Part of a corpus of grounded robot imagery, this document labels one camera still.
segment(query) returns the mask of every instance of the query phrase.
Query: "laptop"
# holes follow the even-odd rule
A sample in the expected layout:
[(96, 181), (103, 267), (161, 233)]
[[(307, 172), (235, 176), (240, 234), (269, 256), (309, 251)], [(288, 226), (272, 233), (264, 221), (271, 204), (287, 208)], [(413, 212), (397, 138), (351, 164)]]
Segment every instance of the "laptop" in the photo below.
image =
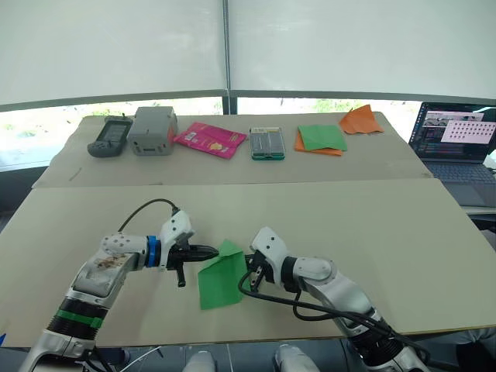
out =
[(460, 205), (496, 207), (482, 163), (496, 145), (496, 106), (423, 102), (408, 144)]

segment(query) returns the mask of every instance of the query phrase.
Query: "laptop screen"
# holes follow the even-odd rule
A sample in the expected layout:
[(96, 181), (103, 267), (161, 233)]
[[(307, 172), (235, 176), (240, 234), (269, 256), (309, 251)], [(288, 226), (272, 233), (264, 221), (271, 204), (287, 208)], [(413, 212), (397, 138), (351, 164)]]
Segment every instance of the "laptop screen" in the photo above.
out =
[(496, 107), (423, 102), (408, 141), (424, 160), (479, 160), (496, 140)]

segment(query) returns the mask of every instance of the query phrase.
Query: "green band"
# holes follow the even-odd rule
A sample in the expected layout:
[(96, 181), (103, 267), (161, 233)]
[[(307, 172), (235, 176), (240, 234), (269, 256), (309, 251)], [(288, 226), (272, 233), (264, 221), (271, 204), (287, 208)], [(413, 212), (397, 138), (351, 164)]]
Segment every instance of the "green band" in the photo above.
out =
[(99, 329), (102, 327), (103, 319), (102, 318), (92, 318), (91, 316), (84, 316), (79, 314), (74, 314), (73, 312), (66, 312), (65, 310), (59, 310), (57, 312), (57, 316), (61, 318), (74, 320), (75, 322), (86, 324), (95, 329)]

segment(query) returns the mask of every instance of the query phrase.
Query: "laptop keyboard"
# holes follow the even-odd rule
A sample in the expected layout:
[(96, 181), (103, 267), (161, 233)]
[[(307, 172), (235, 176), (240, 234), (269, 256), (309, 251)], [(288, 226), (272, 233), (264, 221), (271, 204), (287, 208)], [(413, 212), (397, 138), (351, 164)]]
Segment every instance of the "laptop keyboard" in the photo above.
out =
[(426, 164), (434, 176), (445, 182), (496, 184), (496, 179), (484, 166), (461, 164)]

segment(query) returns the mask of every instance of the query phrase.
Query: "blue ring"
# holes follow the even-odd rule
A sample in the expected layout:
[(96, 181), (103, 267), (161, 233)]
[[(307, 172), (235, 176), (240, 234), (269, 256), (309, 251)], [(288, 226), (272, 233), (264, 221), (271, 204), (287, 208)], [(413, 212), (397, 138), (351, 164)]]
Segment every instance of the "blue ring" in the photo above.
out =
[(157, 247), (157, 237), (148, 235), (148, 264), (146, 267), (155, 266), (155, 248)]

